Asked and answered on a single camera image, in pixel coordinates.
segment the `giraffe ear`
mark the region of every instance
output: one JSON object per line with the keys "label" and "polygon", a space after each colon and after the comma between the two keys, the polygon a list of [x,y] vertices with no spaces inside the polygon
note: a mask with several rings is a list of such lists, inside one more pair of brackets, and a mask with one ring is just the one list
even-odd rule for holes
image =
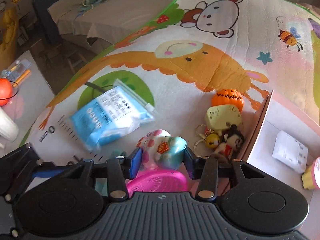
{"label": "giraffe ear", "polygon": [[264,74],[261,74],[259,72],[255,72],[255,71],[250,71],[250,70],[247,70],[246,72],[247,72],[247,75],[253,80],[256,80],[256,81],[259,81],[262,83],[269,82],[268,78]]}

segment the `pumpkin mouth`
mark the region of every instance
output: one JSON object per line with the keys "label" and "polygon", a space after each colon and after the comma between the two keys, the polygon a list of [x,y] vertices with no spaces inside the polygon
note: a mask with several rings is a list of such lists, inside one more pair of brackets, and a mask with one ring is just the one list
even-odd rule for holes
{"label": "pumpkin mouth", "polygon": [[242,99],[242,96],[230,96],[230,95],[222,95],[217,94],[218,97],[232,98],[232,99]]}

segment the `cartoon bear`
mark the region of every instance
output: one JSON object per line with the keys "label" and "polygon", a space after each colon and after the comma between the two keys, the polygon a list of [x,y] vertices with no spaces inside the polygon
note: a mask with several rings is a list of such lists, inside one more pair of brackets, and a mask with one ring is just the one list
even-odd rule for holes
{"label": "cartoon bear", "polygon": [[243,0],[219,0],[211,4],[199,2],[192,10],[185,10],[181,22],[184,28],[197,27],[204,32],[212,33],[218,38],[230,38],[235,31],[232,27],[239,17],[238,3]]}

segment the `cartoon bee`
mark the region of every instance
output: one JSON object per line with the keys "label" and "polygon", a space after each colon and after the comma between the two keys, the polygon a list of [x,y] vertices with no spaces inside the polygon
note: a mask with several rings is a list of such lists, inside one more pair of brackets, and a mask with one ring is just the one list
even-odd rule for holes
{"label": "cartoon bee", "polygon": [[298,52],[300,51],[300,49],[303,50],[302,45],[297,42],[297,39],[300,39],[301,36],[297,34],[297,29],[295,27],[291,27],[289,32],[280,29],[280,35],[278,35],[278,37],[280,37],[280,40],[283,40],[283,42],[288,45],[287,48],[289,46],[297,45]]}

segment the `red mushroom print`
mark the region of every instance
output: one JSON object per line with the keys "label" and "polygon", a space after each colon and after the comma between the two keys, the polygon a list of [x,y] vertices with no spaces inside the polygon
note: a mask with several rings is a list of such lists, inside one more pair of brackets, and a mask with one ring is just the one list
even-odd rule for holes
{"label": "red mushroom print", "polygon": [[163,22],[166,22],[167,20],[169,20],[169,17],[167,15],[161,15],[158,18],[157,23],[163,23]]}

